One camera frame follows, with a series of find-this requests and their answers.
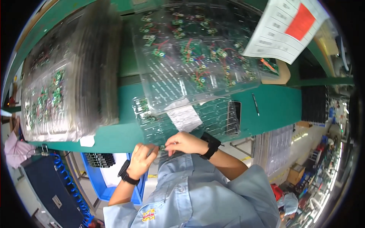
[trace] blue wire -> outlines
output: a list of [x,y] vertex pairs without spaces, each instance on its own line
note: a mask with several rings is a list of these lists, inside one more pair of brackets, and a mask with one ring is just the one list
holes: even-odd
[[94,216],[92,216],[90,214],[90,209],[87,205],[87,203],[85,202],[85,200],[82,198],[82,195],[80,194],[79,190],[77,189],[75,183],[73,182],[73,178],[70,176],[70,173],[66,170],[66,167],[64,166],[61,157],[58,154],[50,154],[52,156],[55,157],[54,160],[54,164],[58,169],[61,169],[63,167],[63,169],[60,171],[60,173],[64,173],[66,172],[66,177],[64,177],[64,180],[69,180],[70,182],[67,183],[67,185],[72,185],[73,188],[71,189],[71,192],[73,192],[72,196],[77,198],[77,202],[79,203],[79,208],[81,213],[84,215],[84,219],[82,220],[82,224],[85,227],[89,227],[89,225],[91,224],[91,221],[93,220]]

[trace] pink shirt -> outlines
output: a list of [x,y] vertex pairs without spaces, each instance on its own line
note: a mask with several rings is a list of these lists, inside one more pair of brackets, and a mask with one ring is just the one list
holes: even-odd
[[5,141],[6,162],[13,168],[18,168],[22,162],[34,154],[35,146],[23,141],[19,141],[14,131]]

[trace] blue shirt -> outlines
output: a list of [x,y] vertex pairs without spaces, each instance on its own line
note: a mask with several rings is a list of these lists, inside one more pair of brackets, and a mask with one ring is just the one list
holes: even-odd
[[160,167],[158,183],[146,204],[104,207],[111,227],[279,227],[274,193],[264,170],[253,165],[236,179],[209,161],[184,154]]
[[277,207],[284,206],[285,216],[295,213],[298,210],[298,198],[294,193],[289,192],[277,201]]

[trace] person in blue uniform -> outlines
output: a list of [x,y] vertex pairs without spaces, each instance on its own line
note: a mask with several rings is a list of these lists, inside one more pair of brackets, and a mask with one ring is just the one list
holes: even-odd
[[[186,132],[170,137],[166,150],[169,156],[182,153],[160,166],[156,189],[139,210],[130,202],[135,186],[119,183],[103,209],[107,228],[280,226],[277,202],[260,166],[248,168],[219,149],[203,159],[208,143]],[[128,176],[138,180],[157,152],[157,146],[137,144]]]
[[297,196],[292,193],[286,193],[284,194],[278,201],[277,201],[277,207],[283,208],[282,211],[280,211],[280,218],[284,218],[285,216],[288,216],[289,218],[294,218],[295,213],[298,210],[298,198]]

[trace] cardboard box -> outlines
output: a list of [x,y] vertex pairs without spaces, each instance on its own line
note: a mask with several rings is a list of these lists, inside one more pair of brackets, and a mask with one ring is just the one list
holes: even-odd
[[306,128],[310,128],[311,126],[313,126],[308,121],[299,121],[296,123],[296,125],[301,126],[301,127],[306,127]]
[[304,173],[304,166],[295,163],[289,170],[287,181],[292,183],[293,185],[296,185],[303,176],[303,173]]

